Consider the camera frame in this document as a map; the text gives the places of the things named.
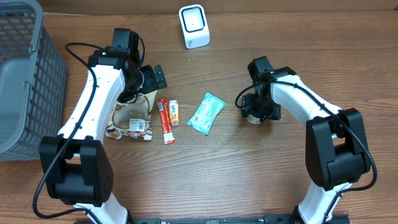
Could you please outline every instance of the gray plastic basket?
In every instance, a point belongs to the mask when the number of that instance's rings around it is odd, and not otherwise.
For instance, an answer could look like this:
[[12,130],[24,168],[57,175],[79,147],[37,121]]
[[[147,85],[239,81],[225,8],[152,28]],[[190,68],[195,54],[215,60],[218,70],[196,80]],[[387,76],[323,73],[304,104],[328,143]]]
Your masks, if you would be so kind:
[[67,66],[34,0],[0,1],[0,161],[39,159],[60,128]]

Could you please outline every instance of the wood grain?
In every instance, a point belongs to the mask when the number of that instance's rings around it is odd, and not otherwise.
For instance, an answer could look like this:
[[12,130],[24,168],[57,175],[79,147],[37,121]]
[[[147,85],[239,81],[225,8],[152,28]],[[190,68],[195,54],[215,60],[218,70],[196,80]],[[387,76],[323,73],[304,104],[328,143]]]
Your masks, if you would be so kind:
[[206,13],[393,10],[398,0],[39,0],[45,12],[83,15],[173,14],[201,4]]
[[[180,103],[177,143],[165,146],[157,110],[152,142],[106,138],[114,193],[134,217],[203,218],[290,213],[310,178],[304,161],[305,131],[286,110],[280,121],[249,124],[235,108],[236,95],[251,84],[247,65],[268,56],[289,66],[312,90],[363,115],[378,170],[376,186],[346,194],[336,213],[352,223],[398,219],[398,12],[295,12],[209,14],[210,45],[187,50],[175,15],[46,17],[44,24],[68,64],[64,121],[86,82],[86,68],[66,53],[67,42],[106,46],[115,27],[130,28],[146,45],[145,64],[161,64],[168,88],[157,98]],[[93,49],[75,47],[87,59]],[[210,92],[226,102],[210,134],[186,123]],[[42,176],[39,161],[0,165],[0,223],[72,223],[82,214],[38,219],[33,193]],[[363,175],[356,186],[367,184]],[[68,208],[42,192],[44,213]]]

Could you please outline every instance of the blue candy wrapper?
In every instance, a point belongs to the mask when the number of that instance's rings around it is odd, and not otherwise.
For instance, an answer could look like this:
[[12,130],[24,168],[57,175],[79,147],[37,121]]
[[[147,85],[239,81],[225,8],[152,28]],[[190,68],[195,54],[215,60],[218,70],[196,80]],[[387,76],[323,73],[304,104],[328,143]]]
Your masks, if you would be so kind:
[[188,121],[188,125],[192,125],[196,130],[208,135],[211,125],[224,108],[224,101],[210,93],[206,93],[197,112]]

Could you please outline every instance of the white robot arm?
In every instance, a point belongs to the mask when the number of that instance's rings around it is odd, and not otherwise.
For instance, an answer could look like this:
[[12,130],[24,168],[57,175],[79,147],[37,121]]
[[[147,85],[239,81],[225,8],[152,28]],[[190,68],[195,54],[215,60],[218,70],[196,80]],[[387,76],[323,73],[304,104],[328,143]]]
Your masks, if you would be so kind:
[[[298,75],[286,75],[284,77],[278,78],[277,81],[289,82],[291,84],[296,84],[305,88],[334,114],[338,114],[339,110],[341,110],[340,107],[325,101],[311,89],[305,86]],[[306,122],[308,120],[312,120],[317,116],[323,118],[330,116],[326,111],[322,110],[307,94],[298,88],[295,88],[294,86],[271,83],[271,97],[275,103],[286,108],[287,111],[289,111],[304,127],[306,126]],[[304,223],[321,223],[326,210],[328,209],[328,206],[336,193],[340,190],[350,188],[351,185],[351,183],[347,182],[337,185],[332,190],[325,191],[323,187],[319,187],[313,181],[311,181],[304,200],[298,205],[298,212],[300,213]],[[327,215],[327,221],[331,220],[331,214],[338,200]]]
[[[364,151],[367,141],[362,116],[354,108],[342,110],[319,97],[289,67],[274,70],[267,57],[254,59],[248,70],[253,86],[241,92],[235,101],[242,109],[242,116],[254,124],[279,120],[282,106],[306,129],[305,157],[312,181],[291,219],[300,224],[332,222],[333,209],[340,199],[336,194],[341,196],[340,192],[370,170],[371,156],[367,158]],[[255,94],[243,96],[242,106],[238,106],[239,97],[251,87]],[[353,137],[345,133],[341,120],[364,147],[359,147]],[[332,139],[337,137],[345,138],[345,143],[334,146]]]
[[[141,58],[139,40],[143,48]],[[100,50],[94,51],[85,63],[68,49],[69,45],[86,45]],[[45,136],[40,142],[40,160],[45,175],[34,197],[34,212],[42,218],[54,218],[84,211],[95,224],[129,223],[129,211],[118,203],[112,193],[113,170],[103,149],[103,135],[116,101],[130,103],[139,93],[146,94],[167,87],[162,68],[160,65],[154,68],[142,66],[144,43],[129,29],[115,29],[112,46],[104,49],[86,43],[70,43],[67,51],[93,73],[88,72],[76,108],[58,136]],[[81,163],[66,162],[73,156],[80,157]],[[41,214],[37,209],[37,197],[43,181],[52,198],[76,209],[54,215]]]

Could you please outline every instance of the red snack stick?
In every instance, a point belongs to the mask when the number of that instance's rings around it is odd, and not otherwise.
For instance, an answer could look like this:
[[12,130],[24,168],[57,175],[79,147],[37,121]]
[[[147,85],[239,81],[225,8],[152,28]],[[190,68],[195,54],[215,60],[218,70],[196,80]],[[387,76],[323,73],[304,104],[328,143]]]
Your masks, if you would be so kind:
[[172,133],[172,126],[170,124],[169,109],[167,107],[167,99],[157,101],[157,107],[160,112],[160,120],[162,121],[164,144],[175,143]]

